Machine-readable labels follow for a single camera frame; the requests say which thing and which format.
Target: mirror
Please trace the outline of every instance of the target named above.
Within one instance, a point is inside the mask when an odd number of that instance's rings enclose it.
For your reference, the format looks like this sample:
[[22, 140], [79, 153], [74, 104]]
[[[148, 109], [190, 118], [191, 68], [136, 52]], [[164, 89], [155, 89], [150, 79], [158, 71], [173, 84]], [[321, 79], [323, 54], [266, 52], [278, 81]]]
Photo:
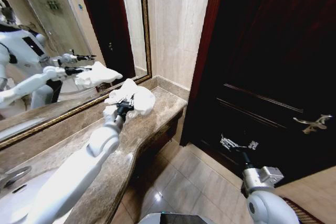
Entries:
[[151, 77], [146, 0], [0, 0], [0, 147]]

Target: gold mirror frame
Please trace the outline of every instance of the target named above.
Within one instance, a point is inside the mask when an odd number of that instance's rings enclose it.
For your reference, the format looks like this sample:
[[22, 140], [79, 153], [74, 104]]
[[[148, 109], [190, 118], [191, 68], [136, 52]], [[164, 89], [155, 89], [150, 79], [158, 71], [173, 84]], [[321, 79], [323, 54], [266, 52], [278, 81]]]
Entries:
[[[147, 0], [141, 0], [142, 5], [142, 20], [143, 20], [143, 27], [144, 27], [144, 39], [145, 39], [145, 52], [146, 52], [146, 64], [147, 64], [147, 75], [139, 78], [135, 81], [136, 84], [139, 84], [141, 82], [144, 82], [145, 80], [148, 80], [152, 78], [152, 66], [151, 66], [151, 48], [150, 48], [150, 34], [149, 34], [149, 18], [148, 18], [148, 2]], [[121, 84], [114, 86], [113, 88], [118, 88], [121, 86]], [[76, 108], [71, 109], [67, 113], [64, 113], [63, 115], [60, 115], [54, 119], [50, 119], [47, 122], [44, 122], [42, 124], [38, 124], [34, 127], [32, 127], [29, 130], [20, 132], [12, 137], [9, 137], [7, 139], [4, 139], [2, 142], [0, 142], [0, 150], [5, 149], [27, 137], [30, 137], [56, 123], [59, 123], [77, 113], [82, 112], [85, 109], [88, 109], [94, 105], [97, 105], [100, 102], [103, 102], [106, 98], [109, 97], [109, 93], [113, 88], [104, 90], [99, 97], [94, 98], [91, 101], [88, 101]]]

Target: white towel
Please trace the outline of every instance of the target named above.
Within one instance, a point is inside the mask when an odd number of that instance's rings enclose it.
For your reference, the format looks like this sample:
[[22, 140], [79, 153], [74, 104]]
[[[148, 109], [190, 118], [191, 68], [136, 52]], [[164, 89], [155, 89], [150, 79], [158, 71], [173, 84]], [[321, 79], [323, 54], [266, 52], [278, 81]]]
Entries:
[[155, 104], [155, 96], [145, 87], [137, 86], [131, 79], [126, 79], [120, 89], [113, 90], [104, 103], [115, 104], [124, 98], [134, 95], [134, 110], [127, 113], [127, 117], [134, 118], [137, 115], [148, 115]]
[[96, 61], [92, 66], [86, 66], [86, 68], [92, 68], [92, 70], [79, 73], [75, 77], [75, 84], [83, 85], [84, 88], [92, 88], [103, 82], [110, 83], [115, 79], [122, 78], [120, 73], [105, 67], [99, 61]]

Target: lever door handle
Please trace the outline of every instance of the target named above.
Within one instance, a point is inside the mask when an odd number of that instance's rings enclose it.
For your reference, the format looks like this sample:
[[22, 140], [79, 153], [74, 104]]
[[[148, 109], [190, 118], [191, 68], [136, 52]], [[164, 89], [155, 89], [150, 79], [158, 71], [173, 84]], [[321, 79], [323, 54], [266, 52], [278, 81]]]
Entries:
[[304, 134], [310, 134], [310, 132], [312, 131], [317, 131], [316, 128], [319, 128], [321, 130], [325, 130], [327, 128], [327, 126], [325, 125], [325, 122], [329, 119], [332, 118], [332, 115], [321, 115], [320, 118], [318, 118], [315, 122], [311, 122], [311, 121], [306, 121], [306, 120], [302, 120], [302, 119], [297, 119], [297, 118], [293, 118], [295, 121], [297, 121], [298, 123], [302, 123], [302, 124], [308, 124], [309, 126], [303, 130]]

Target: door frame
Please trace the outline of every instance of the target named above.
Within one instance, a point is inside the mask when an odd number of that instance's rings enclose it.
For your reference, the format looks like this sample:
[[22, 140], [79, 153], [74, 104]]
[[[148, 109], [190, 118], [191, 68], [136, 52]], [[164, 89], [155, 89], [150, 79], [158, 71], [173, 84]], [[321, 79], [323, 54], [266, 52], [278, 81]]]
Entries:
[[197, 132], [194, 131], [194, 118], [197, 118], [196, 100], [203, 76], [203, 70], [208, 57], [208, 50], [212, 40], [212, 34], [217, 20], [220, 4], [221, 0], [208, 0], [204, 17], [203, 30], [201, 39], [199, 41], [200, 46], [198, 48], [188, 106], [186, 109], [182, 137], [180, 141], [180, 145], [182, 146], [186, 146], [190, 139], [194, 138], [194, 134], [197, 134]]

